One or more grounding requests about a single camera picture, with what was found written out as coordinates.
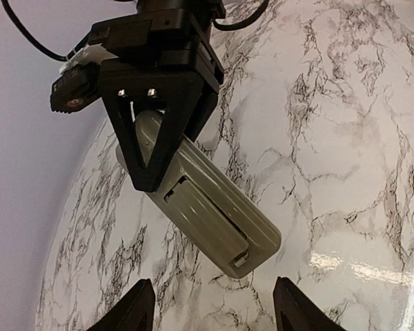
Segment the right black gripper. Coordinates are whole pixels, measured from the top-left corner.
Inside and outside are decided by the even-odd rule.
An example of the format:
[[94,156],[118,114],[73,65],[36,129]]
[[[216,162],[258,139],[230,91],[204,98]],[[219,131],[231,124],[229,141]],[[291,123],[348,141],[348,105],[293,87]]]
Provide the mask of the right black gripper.
[[[181,138],[196,141],[217,106],[224,69],[209,37],[213,19],[223,13],[212,8],[144,10],[91,27],[91,46],[101,45],[128,62],[101,63],[99,93],[136,190],[158,189]],[[202,79],[210,87],[202,89]],[[164,117],[145,161],[132,119],[161,108]]]

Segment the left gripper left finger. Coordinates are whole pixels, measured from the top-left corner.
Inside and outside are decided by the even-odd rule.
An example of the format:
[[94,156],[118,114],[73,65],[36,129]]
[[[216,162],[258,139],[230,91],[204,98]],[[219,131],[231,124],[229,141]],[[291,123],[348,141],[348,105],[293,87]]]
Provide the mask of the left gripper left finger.
[[140,279],[88,331],[152,331],[155,292],[150,279]]

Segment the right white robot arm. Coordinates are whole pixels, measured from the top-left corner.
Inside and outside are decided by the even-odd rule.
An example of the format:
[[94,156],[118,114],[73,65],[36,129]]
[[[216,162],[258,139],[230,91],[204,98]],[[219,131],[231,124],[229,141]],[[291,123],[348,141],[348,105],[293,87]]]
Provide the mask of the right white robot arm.
[[[97,87],[139,191],[157,190],[181,139],[196,139],[217,105],[224,69],[209,38],[224,15],[220,1],[139,1],[136,14],[91,28],[90,42],[113,54]],[[133,125],[146,110],[164,111],[149,159]]]

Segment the grey remote control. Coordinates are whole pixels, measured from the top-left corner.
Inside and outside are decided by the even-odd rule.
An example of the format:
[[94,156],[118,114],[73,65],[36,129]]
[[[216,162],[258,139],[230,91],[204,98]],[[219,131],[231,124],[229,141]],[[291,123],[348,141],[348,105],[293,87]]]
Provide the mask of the grey remote control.
[[187,136],[145,194],[223,273],[240,279],[273,256],[282,235]]

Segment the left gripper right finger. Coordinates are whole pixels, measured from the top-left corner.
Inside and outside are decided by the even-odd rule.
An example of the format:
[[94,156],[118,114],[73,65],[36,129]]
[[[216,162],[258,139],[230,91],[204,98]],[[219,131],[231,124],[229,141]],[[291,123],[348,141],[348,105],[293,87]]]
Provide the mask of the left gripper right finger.
[[277,278],[273,301],[278,331],[345,331],[287,277]]

